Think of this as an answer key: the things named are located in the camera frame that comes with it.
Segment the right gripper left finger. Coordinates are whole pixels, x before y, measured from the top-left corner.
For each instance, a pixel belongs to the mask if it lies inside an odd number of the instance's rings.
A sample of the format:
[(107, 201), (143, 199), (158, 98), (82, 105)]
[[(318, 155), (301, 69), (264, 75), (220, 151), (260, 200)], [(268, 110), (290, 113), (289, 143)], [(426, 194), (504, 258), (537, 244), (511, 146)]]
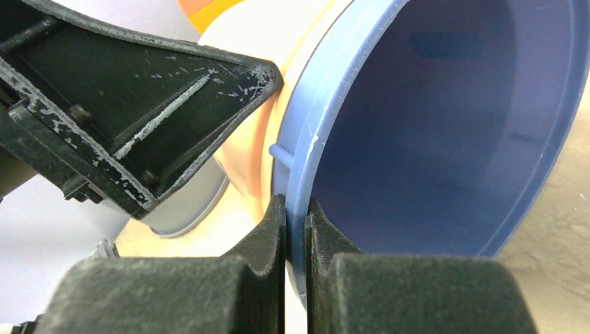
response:
[(283, 333), (285, 198), (219, 257), (83, 260), (63, 277), (38, 333)]

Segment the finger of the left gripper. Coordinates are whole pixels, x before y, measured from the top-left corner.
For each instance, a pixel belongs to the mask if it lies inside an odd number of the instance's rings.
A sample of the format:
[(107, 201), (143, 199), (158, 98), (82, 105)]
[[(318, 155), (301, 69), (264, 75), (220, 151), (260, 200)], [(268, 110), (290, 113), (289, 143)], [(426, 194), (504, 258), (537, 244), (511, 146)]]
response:
[(66, 199), (141, 219), (283, 85), (271, 61), (1, 2), (1, 153)]

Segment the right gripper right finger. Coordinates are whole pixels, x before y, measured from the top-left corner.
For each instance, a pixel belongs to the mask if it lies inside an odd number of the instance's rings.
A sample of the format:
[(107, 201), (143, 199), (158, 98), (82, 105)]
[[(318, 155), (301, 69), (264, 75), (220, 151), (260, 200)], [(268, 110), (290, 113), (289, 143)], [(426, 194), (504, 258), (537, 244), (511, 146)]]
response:
[(316, 200), (305, 217), (310, 333), (536, 333), (513, 275), (482, 257), (361, 251)]

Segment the large grey plastic bucket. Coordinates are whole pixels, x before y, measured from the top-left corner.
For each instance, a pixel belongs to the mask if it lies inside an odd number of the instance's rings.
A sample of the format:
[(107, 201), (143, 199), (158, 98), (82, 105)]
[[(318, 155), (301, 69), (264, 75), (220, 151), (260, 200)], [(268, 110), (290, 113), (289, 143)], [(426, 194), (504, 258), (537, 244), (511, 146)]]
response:
[(220, 200), (229, 183), (211, 158), (178, 191), (140, 222), (163, 238), (175, 238), (194, 229)]

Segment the blue plastic bucket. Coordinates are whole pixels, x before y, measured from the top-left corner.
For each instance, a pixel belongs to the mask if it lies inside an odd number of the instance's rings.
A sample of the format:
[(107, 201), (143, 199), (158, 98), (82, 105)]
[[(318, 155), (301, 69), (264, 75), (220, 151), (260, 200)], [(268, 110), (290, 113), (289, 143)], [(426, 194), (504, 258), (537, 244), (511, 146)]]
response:
[(367, 253), (496, 255), (548, 178), (588, 71), (588, 1), (352, 1), (269, 149), (299, 297), (311, 199)]

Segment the orange capybara bucket blue rim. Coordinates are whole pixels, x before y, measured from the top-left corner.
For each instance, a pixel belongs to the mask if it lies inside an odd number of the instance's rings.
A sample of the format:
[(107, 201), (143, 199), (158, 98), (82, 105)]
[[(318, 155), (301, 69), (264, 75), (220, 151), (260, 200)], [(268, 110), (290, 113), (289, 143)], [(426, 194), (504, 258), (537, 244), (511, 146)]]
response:
[(199, 43), (273, 61), (282, 89), (249, 115), (214, 157), (251, 216), (260, 220), (271, 197), (273, 157), (294, 89), (324, 35), (349, 1), (242, 1), (218, 16)]

